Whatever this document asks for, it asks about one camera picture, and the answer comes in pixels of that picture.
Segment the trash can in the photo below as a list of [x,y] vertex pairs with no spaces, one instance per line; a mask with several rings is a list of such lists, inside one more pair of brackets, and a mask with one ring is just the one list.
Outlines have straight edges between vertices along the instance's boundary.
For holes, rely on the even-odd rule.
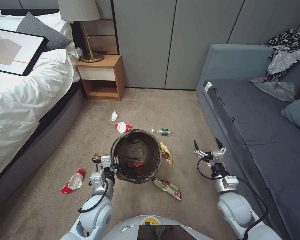
[[111,147],[112,157],[117,156],[120,168],[117,177],[132,183],[145,183],[152,179],[162,162],[159,141],[150,133],[134,129],[118,137]]

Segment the lamp shade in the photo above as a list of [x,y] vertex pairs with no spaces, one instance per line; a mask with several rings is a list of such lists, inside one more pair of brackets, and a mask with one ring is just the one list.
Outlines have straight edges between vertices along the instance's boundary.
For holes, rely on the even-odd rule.
[[65,21],[99,20],[95,0],[58,0],[61,19]]

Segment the plastic bottle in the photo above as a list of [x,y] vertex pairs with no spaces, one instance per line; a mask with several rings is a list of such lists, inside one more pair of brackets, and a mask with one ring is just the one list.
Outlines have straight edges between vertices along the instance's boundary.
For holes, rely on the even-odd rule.
[[151,133],[156,133],[156,134],[163,135],[163,136],[170,136],[171,135],[171,131],[168,130],[167,128],[151,129]]

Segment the white pillow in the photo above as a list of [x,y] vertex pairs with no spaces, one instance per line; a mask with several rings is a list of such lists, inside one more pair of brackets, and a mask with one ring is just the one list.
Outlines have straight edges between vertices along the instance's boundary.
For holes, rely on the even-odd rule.
[[[16,31],[24,17],[25,16],[2,15],[0,10],[0,29]],[[35,17],[45,25],[53,28],[54,30],[73,40],[72,29],[70,25],[70,23],[73,22],[63,21],[61,19],[60,12],[39,15]]]

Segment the green bottle label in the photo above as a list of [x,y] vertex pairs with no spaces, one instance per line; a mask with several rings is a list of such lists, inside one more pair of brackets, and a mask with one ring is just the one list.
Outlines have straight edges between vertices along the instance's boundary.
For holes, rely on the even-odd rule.
[[167,128],[162,128],[162,135],[164,135],[164,136],[167,136],[167,131],[168,131],[168,129]]

